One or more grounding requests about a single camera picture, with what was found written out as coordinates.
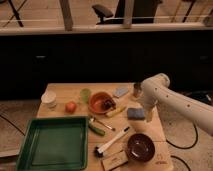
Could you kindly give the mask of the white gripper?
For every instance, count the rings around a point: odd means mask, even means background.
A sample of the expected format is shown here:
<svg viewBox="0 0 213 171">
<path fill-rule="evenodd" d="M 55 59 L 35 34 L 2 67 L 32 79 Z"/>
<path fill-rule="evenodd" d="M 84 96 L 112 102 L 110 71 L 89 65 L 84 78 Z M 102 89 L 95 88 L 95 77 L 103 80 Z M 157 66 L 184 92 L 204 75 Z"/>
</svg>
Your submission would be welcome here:
<svg viewBox="0 0 213 171">
<path fill-rule="evenodd" d="M 148 95 L 142 95 L 137 100 L 144 108 L 145 118 L 147 122 L 151 122 L 153 119 L 153 108 L 155 107 L 157 100 Z"/>
</svg>

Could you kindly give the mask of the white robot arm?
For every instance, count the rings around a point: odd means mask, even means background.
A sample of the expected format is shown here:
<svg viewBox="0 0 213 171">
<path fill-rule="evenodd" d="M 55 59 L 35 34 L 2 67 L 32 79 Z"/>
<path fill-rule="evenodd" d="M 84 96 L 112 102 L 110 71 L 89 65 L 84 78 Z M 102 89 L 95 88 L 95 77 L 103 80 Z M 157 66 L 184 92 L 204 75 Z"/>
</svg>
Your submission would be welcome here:
<svg viewBox="0 0 213 171">
<path fill-rule="evenodd" d="M 159 73 L 142 81 L 142 96 L 138 99 L 138 102 L 144 109 L 146 121 L 152 121 L 153 109 L 158 102 L 161 102 L 213 136 L 213 107 L 176 93 L 169 89 L 169 85 L 170 79 L 164 73 Z"/>
</svg>

